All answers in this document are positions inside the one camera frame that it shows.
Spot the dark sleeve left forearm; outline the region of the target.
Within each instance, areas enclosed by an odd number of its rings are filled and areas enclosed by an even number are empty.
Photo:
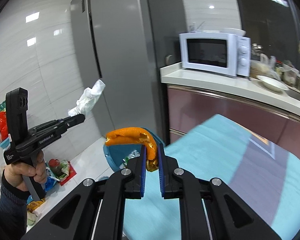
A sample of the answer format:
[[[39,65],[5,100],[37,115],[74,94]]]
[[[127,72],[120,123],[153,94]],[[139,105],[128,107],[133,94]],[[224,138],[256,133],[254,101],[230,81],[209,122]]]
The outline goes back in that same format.
[[[13,187],[2,176],[0,188],[0,239],[21,239],[27,228],[28,191]]]

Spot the person's left hand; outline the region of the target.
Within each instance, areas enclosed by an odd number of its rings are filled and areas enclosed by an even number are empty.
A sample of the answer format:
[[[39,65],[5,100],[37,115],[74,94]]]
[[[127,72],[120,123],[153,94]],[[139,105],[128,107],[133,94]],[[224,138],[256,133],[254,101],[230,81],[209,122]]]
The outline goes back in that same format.
[[[28,188],[23,180],[23,176],[32,177],[37,183],[45,184],[47,175],[43,151],[37,154],[35,167],[25,163],[10,164],[5,167],[4,176],[11,186],[24,192],[28,191]]]

